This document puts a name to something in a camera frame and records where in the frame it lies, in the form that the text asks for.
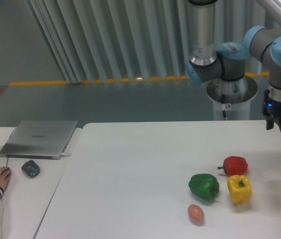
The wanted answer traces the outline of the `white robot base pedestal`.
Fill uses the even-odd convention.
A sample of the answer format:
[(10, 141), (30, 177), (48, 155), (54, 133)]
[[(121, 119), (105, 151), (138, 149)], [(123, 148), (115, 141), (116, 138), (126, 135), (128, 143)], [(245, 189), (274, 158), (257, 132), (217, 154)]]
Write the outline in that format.
[(213, 120), (249, 120), (257, 92), (258, 85), (249, 76), (232, 82), (220, 78), (210, 81), (207, 96), (213, 104)]

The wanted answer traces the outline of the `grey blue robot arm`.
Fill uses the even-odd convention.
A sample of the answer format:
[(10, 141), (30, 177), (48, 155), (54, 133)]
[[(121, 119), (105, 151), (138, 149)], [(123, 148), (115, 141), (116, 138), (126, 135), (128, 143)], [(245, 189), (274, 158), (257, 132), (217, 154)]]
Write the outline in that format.
[(215, 1), (191, 0), (189, 4), (194, 21), (192, 53), (186, 62), (189, 79), (197, 84), (208, 83), (208, 97), (225, 116), (230, 109), (240, 110), (257, 93), (255, 81), (245, 75), (246, 57), (254, 57), (270, 72), (262, 103), (266, 128), (277, 125), (281, 132), (281, 0), (260, 1), (276, 18), (278, 28), (254, 26), (242, 44), (225, 42), (218, 50), (214, 49)]

